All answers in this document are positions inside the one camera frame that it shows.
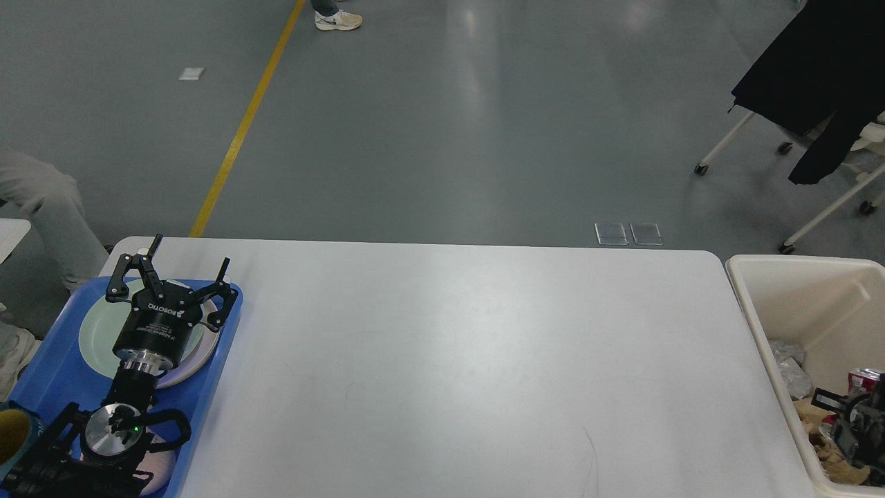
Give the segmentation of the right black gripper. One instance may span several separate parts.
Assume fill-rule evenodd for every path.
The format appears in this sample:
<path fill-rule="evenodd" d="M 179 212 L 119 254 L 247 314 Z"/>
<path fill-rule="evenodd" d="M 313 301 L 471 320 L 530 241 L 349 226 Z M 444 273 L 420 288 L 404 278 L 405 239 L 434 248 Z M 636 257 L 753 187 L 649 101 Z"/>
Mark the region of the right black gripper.
<path fill-rule="evenodd" d="M 868 394 L 840 395 L 826 389 L 816 388 L 810 397 L 810 404 L 818 409 L 840 414 L 841 420 L 851 423 L 856 417 L 857 407 L 865 403 L 866 400 L 868 400 Z"/>

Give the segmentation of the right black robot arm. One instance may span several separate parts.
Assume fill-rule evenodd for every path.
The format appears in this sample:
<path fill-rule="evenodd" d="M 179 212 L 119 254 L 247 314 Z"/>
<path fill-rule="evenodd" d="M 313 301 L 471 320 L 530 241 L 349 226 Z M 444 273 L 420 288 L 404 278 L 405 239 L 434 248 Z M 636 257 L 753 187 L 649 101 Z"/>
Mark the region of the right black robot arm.
<path fill-rule="evenodd" d="M 834 444 L 847 464 L 870 470 L 867 481 L 883 486 L 884 387 L 883 372 L 854 369 L 849 373 L 849 393 L 839 395 L 816 388 L 813 407 L 832 412 L 821 433 Z"/>

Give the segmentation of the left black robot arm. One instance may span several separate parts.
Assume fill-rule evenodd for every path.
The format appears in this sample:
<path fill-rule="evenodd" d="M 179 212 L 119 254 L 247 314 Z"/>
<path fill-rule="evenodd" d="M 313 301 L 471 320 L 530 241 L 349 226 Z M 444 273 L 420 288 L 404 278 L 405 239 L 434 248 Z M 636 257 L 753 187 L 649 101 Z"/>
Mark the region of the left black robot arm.
<path fill-rule="evenodd" d="M 122 253 L 66 304 L 2 403 L 3 497 L 174 497 L 235 334 L 229 259 L 162 279 Z"/>

